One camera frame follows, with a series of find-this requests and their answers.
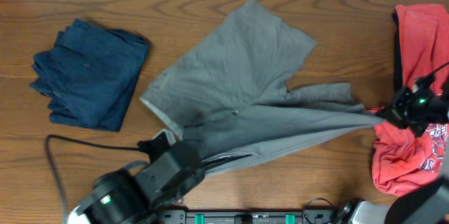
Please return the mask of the grey shorts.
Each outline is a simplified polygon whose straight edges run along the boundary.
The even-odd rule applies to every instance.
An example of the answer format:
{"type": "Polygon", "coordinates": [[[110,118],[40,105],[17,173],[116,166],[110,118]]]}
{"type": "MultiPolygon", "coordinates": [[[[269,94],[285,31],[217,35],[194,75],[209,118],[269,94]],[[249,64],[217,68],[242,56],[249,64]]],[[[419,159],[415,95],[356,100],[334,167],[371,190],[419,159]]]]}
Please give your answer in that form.
{"type": "Polygon", "coordinates": [[[288,90],[316,42],[249,0],[164,70],[141,95],[213,176],[246,169],[324,143],[381,119],[351,85],[288,90]]]}

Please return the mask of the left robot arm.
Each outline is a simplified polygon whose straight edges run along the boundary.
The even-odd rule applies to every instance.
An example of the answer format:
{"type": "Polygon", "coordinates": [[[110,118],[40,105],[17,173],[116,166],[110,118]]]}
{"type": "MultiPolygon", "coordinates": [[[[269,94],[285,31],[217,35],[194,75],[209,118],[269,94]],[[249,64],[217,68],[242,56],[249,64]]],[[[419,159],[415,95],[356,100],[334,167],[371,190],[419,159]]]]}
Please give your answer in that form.
{"type": "Polygon", "coordinates": [[[100,176],[74,214],[88,223],[154,223],[159,209],[182,199],[204,178],[197,151],[178,142],[150,163],[132,162],[100,176]]]}

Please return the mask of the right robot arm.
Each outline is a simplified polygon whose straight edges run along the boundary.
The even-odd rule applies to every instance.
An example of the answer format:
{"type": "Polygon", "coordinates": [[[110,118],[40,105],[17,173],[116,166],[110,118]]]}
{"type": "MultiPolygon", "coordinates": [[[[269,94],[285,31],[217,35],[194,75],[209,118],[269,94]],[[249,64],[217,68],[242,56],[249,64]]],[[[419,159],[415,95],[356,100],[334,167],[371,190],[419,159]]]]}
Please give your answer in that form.
{"type": "MultiPolygon", "coordinates": [[[[422,136],[430,123],[448,122],[448,82],[443,93],[434,95],[430,87],[434,74],[417,79],[416,89],[402,88],[378,114],[400,129],[422,136]]],[[[448,215],[448,160],[443,161],[438,178],[400,198],[391,206],[368,201],[349,202],[341,223],[424,224],[443,223],[448,215]]]]}

